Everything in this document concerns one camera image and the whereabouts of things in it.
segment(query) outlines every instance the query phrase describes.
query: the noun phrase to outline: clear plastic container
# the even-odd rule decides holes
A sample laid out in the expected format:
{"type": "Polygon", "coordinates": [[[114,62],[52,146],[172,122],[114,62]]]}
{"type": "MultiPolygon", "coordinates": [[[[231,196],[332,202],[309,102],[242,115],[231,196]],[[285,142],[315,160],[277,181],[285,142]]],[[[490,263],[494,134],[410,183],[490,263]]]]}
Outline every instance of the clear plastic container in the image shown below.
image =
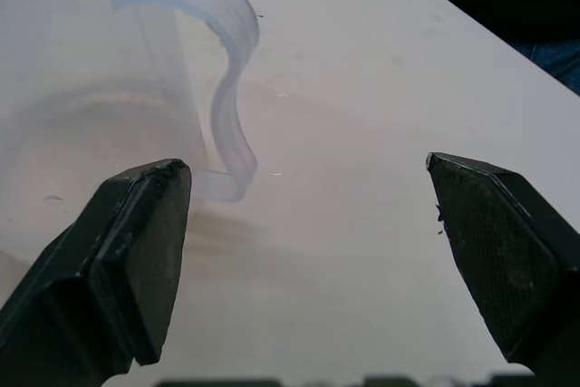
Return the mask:
{"type": "Polygon", "coordinates": [[[0,0],[0,30],[0,250],[34,260],[102,181],[154,160],[185,160],[194,198],[244,197],[256,171],[236,106],[258,38],[247,0],[0,0]],[[227,49],[210,115],[224,173],[206,168],[172,9],[227,49]]]}

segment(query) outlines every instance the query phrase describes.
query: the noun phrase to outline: blue fabric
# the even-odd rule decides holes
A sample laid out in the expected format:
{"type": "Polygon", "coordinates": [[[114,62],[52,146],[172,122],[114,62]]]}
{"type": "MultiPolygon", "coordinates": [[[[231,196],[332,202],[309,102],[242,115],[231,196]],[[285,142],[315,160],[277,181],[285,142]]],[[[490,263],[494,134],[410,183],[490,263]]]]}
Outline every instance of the blue fabric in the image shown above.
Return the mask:
{"type": "Polygon", "coordinates": [[[560,43],[509,44],[580,95],[580,40],[560,43]]]}

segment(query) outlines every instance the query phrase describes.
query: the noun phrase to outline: transparent plastic cup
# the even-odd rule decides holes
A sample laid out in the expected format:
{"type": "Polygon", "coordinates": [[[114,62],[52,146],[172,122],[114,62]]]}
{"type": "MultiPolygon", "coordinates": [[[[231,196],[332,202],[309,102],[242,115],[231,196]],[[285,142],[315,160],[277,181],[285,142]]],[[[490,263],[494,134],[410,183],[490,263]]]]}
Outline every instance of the transparent plastic cup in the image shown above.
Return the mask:
{"type": "Polygon", "coordinates": [[[243,198],[236,87],[257,38],[247,0],[0,0],[0,250],[34,261],[101,182],[154,160],[185,160],[193,198],[243,198]],[[225,172],[206,168],[173,9],[229,56],[210,114],[225,172]]]}

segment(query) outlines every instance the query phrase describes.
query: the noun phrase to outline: tabletop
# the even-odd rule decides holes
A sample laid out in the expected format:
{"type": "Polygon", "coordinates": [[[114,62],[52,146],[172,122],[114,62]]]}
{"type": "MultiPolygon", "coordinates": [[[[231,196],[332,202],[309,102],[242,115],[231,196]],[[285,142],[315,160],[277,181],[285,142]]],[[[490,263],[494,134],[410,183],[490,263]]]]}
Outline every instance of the tabletop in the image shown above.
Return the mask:
{"type": "MultiPolygon", "coordinates": [[[[249,1],[261,39],[239,109],[254,185],[196,211],[161,362],[106,385],[522,371],[438,235],[424,160],[520,172],[580,228],[578,97],[445,0],[249,1]]],[[[203,114],[226,57],[203,24],[179,24],[203,114]]]]}

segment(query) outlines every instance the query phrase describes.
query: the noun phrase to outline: plastic handle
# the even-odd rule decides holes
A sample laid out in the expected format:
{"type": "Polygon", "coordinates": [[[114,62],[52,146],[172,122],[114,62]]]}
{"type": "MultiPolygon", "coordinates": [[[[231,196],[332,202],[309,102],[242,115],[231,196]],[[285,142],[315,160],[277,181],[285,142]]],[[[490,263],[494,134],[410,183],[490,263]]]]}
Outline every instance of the plastic handle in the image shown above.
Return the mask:
{"type": "Polygon", "coordinates": [[[227,173],[200,171],[192,195],[215,201],[239,201],[256,173],[256,156],[247,144],[237,116],[237,81],[256,47],[256,13],[247,0],[113,0],[117,7],[169,5],[204,20],[221,38],[229,63],[211,104],[211,131],[227,173]]]}

